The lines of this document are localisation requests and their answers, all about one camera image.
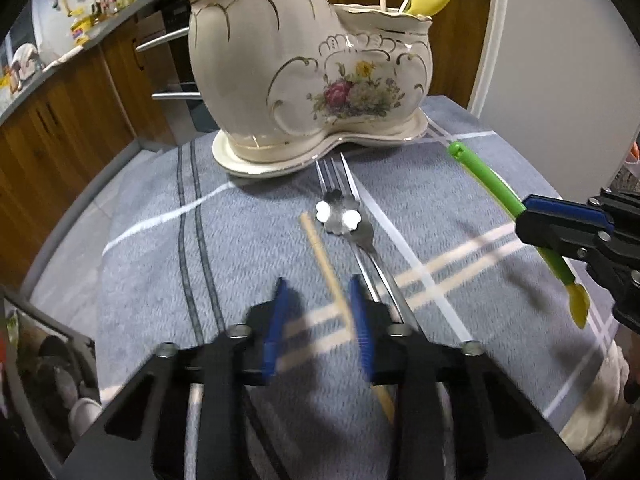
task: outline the flower painting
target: flower painting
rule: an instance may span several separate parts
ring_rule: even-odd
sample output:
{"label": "flower painting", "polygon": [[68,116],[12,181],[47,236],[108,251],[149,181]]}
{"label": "flower painting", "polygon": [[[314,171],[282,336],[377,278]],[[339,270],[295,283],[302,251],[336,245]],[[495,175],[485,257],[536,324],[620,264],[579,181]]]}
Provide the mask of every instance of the flower painting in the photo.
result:
{"label": "flower painting", "polygon": [[313,103],[314,119],[318,115],[347,119],[349,117],[386,117],[400,106],[404,93],[391,78],[375,77],[376,65],[360,60],[353,72],[347,73],[343,63],[337,63],[340,77],[330,81],[324,74],[324,91],[306,98]]}

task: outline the metal bolt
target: metal bolt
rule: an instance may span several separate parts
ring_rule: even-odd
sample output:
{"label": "metal bolt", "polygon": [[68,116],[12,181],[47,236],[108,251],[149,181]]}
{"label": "metal bolt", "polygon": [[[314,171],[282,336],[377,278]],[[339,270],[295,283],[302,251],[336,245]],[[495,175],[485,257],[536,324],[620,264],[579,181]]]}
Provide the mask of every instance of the metal bolt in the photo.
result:
{"label": "metal bolt", "polygon": [[479,341],[465,341],[462,343],[460,349],[464,355],[482,355],[484,354],[484,349]]}
{"label": "metal bolt", "polygon": [[411,335],[413,332],[412,328],[404,323],[393,323],[393,325],[389,325],[386,329],[386,332],[391,337],[407,337]]}
{"label": "metal bolt", "polygon": [[231,339],[249,337],[251,335],[251,327],[248,325],[233,325],[226,330],[226,334]]}
{"label": "metal bolt", "polygon": [[178,345],[173,343],[160,343],[156,347],[156,355],[158,357],[173,357],[178,353]]}

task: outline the table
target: table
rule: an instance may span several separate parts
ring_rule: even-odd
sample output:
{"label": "table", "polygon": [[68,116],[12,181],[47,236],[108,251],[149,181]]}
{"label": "table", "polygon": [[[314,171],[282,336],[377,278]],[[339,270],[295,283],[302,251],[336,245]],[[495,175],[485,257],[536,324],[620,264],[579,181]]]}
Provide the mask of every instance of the table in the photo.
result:
{"label": "table", "polygon": [[[574,264],[593,304],[588,326],[575,327],[564,287],[443,141],[463,139],[522,198],[558,194],[452,101],[429,97],[423,109],[431,127],[420,143],[348,155],[376,247],[427,337],[481,341],[559,431],[612,341],[612,299]],[[150,160],[122,185],[99,297],[102,397],[113,397],[159,342],[188,347],[214,338],[221,318],[240,322],[284,276],[300,300],[286,326],[281,373],[250,392],[254,465],[261,478],[277,478],[257,444],[266,433],[277,455],[271,463],[279,460],[291,478],[384,478],[390,425],[298,221],[320,197],[316,170],[230,178],[212,160],[213,135]],[[357,272],[350,248],[324,232],[322,240],[346,286]]]}

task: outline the ceramic pot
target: ceramic pot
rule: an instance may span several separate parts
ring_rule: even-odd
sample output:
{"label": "ceramic pot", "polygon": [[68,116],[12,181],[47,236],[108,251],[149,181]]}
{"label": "ceramic pot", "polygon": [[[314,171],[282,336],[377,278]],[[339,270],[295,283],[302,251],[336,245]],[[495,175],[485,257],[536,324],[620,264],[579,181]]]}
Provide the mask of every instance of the ceramic pot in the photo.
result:
{"label": "ceramic pot", "polygon": [[396,136],[430,85],[429,18],[327,0],[190,2],[198,89],[244,160],[291,160],[336,132]]}

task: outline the saucer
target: saucer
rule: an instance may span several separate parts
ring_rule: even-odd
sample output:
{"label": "saucer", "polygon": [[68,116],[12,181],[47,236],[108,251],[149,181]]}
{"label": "saucer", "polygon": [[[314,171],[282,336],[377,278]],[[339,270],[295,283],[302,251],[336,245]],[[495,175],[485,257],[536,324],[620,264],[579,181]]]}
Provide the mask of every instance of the saucer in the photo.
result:
{"label": "saucer", "polygon": [[354,142],[363,146],[401,146],[423,137],[428,126],[426,115],[418,108],[399,127],[401,131],[396,134],[380,136],[362,132],[335,132],[326,136],[316,147],[302,155],[281,162],[265,163],[250,162],[238,157],[231,149],[228,134],[220,130],[213,139],[212,152],[216,162],[229,174],[249,178],[272,178],[306,168],[339,144]]}

